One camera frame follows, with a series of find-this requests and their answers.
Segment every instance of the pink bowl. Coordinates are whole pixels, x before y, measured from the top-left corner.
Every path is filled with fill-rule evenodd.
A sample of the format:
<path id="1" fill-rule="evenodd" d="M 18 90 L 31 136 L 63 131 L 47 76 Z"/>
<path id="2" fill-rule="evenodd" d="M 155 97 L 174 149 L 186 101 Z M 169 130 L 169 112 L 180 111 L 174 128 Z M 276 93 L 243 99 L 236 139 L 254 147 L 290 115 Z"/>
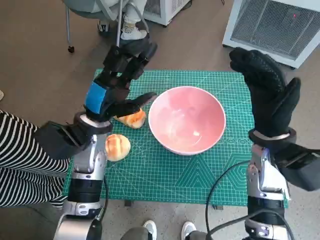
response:
<path id="1" fill-rule="evenodd" d="M 222 137 L 226 115 L 209 92 L 179 86 L 162 93 L 152 103 L 149 126 L 154 137 L 179 155 L 195 155 L 210 149 Z"/>

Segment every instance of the concrete floor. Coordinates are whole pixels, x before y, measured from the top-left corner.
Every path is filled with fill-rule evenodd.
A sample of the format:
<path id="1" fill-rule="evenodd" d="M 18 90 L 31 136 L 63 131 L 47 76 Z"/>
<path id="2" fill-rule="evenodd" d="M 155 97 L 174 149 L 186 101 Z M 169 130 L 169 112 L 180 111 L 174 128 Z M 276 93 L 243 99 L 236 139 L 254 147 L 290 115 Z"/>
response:
<path id="1" fill-rule="evenodd" d="M 159 47 L 147 68 L 230 71 L 230 50 L 222 48 L 221 43 L 232 3 L 228 0 L 222 6 L 220 0 L 195 0 L 167 28 L 150 23 L 151 36 Z M 47 120 L 71 121 L 82 107 L 94 70 L 102 66 L 110 47 L 96 29 L 95 21 L 71 15 L 75 46 L 71 55 L 67 51 L 65 8 L 61 1 L 4 1 L 0 9 L 0 89 L 5 97 L 0 108 L 37 125 Z M 298 142 L 310 148 L 319 148 L 320 140 L 319 61 L 318 48 L 296 71 L 283 68 L 288 78 L 302 79 L 301 99 L 291 126 L 298 132 Z M 291 193 L 293 200 L 286 218 L 296 239 L 320 239 L 320 192 L 291 187 Z M 52 239 L 60 213 L 49 204 L 33 207 L 50 221 L 26 207 L 2 208 L 0 240 Z M 246 210 L 210 209 L 210 225 L 242 216 Z M 129 228 L 153 219 L 158 240 L 177 240 L 186 220 L 204 231 L 204 213 L 204 205 L 135 202 L 133 207 L 126 208 L 122 201 L 112 200 L 103 221 L 103 239 L 120 239 Z M 218 232 L 214 239 L 239 240 L 245 236 L 244 224 L 239 223 Z"/>

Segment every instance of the blue band on glove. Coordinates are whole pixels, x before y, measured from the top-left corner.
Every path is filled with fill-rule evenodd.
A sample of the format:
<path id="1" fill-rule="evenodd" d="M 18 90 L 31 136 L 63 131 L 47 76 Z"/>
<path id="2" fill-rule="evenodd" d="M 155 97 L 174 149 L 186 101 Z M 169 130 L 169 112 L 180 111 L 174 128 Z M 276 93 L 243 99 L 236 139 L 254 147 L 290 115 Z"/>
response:
<path id="1" fill-rule="evenodd" d="M 100 114 L 101 105 L 104 101 L 106 92 L 106 89 L 93 81 L 85 97 L 84 104 L 86 108 L 95 114 Z"/>

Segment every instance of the bread roll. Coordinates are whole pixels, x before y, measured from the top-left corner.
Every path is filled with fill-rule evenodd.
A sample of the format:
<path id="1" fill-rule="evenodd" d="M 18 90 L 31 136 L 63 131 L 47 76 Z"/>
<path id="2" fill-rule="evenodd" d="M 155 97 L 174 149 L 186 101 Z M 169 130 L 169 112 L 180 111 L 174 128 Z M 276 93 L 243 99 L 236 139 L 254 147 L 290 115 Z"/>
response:
<path id="1" fill-rule="evenodd" d="M 109 161 L 124 159 L 130 152 L 131 144 L 128 138 L 119 134 L 111 134 L 105 140 L 105 151 Z"/>
<path id="2" fill-rule="evenodd" d="M 114 117 L 114 119 L 120 121 L 124 125 L 133 128 L 133 129 L 139 129 L 142 127 L 142 125 L 145 123 L 146 120 L 146 113 L 140 108 L 140 111 L 130 114 L 128 116 L 122 116 L 122 117 Z"/>

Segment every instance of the white sneaker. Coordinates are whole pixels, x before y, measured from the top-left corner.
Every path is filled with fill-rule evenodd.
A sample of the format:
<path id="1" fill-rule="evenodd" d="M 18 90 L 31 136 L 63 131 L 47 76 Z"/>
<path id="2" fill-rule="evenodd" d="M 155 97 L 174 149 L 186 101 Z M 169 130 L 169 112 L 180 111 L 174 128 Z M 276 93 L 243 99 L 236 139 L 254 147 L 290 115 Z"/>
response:
<path id="1" fill-rule="evenodd" d="M 123 32 L 121 34 L 121 39 L 122 40 L 139 40 L 139 39 L 144 39 L 146 36 L 147 36 L 147 31 L 139 30 L 135 26 L 132 32 L 130 32 L 130 33 Z"/>
<path id="2" fill-rule="evenodd" d="M 98 21 L 98 24 L 97 24 L 97 27 L 98 27 L 98 31 L 99 31 L 100 33 L 109 32 L 109 22 L 108 22 L 108 21 L 101 21 L 101 20 L 99 20 L 99 21 Z"/>
<path id="3" fill-rule="evenodd" d="M 0 90 L 0 101 L 1 101 L 1 99 L 4 98 L 4 96 L 5 96 L 4 92 Z"/>
<path id="4" fill-rule="evenodd" d="M 197 230 L 196 226 L 192 222 L 186 221 L 182 226 L 181 240 L 185 240 L 186 237 L 195 230 Z"/>
<path id="5" fill-rule="evenodd" d="M 157 239 L 157 227 L 154 221 L 148 220 L 143 224 L 143 227 L 148 230 L 149 233 L 152 234 L 152 240 Z"/>

